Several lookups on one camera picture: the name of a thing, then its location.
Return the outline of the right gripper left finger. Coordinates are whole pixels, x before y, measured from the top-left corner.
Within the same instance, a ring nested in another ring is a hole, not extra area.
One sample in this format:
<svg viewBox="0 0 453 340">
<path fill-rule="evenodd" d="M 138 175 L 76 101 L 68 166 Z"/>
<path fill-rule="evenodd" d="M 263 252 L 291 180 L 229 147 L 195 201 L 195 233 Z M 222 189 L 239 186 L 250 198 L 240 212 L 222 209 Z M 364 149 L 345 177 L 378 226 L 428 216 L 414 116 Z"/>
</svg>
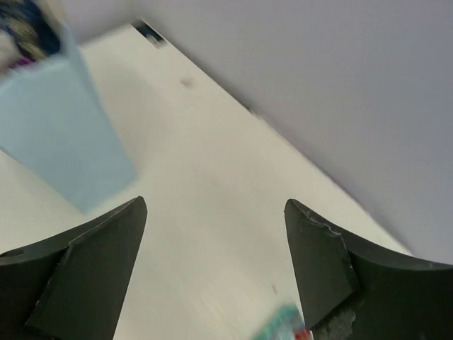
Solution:
<svg viewBox="0 0 453 340">
<path fill-rule="evenodd" d="M 147 220 L 139 196 L 1 254 L 2 339 L 112 339 Z"/>
</svg>

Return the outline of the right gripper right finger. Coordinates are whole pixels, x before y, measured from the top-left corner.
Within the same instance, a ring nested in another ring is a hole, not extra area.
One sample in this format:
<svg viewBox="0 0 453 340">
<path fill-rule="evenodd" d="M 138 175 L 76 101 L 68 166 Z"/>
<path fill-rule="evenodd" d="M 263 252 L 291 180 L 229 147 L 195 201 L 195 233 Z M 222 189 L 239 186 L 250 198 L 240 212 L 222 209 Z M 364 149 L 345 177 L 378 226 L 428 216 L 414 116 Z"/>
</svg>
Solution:
<svg viewBox="0 0 453 340">
<path fill-rule="evenodd" d="M 379 246 L 299 201 L 287 240 L 315 339 L 451 339 L 452 267 Z"/>
</svg>

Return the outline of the teal candy bag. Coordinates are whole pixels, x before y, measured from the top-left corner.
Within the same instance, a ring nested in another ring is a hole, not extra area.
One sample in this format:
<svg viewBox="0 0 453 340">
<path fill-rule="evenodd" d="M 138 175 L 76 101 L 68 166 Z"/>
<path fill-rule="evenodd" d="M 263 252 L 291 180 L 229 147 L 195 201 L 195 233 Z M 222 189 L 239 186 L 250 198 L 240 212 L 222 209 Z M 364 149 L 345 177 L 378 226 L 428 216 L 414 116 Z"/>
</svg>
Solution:
<svg viewBox="0 0 453 340">
<path fill-rule="evenodd" d="M 305 340 L 313 339 L 304 319 L 294 304 L 277 308 L 264 325 L 251 337 L 252 340 Z"/>
</svg>

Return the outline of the purple candy packet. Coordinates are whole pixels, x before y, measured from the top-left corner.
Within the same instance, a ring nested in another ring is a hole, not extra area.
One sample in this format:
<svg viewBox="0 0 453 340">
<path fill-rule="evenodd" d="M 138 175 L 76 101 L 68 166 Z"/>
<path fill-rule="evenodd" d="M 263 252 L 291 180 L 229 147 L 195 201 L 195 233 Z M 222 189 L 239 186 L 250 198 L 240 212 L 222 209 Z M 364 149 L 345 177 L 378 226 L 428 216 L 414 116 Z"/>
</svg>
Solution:
<svg viewBox="0 0 453 340">
<path fill-rule="evenodd" d="M 9 69 L 17 69 L 17 68 L 20 68 L 20 67 L 28 67 L 32 64 L 35 63 L 35 60 L 33 59 L 30 59 L 30 58 L 27 58 L 27 57 L 21 57 L 17 60 L 15 60 L 14 62 L 12 62 L 10 65 L 9 65 Z"/>
</svg>

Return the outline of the blue snack bag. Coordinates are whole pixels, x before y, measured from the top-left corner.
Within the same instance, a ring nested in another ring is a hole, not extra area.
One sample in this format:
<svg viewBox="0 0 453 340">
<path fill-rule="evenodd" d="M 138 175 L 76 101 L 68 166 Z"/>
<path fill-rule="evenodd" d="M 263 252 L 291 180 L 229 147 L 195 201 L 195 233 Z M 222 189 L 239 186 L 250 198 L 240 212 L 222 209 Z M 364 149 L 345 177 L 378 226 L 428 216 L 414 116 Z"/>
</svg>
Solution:
<svg viewBox="0 0 453 340">
<path fill-rule="evenodd" d="M 62 46 L 59 32 L 38 1 L 1 1 L 1 29 L 12 38 L 21 57 L 36 62 L 59 53 Z"/>
</svg>

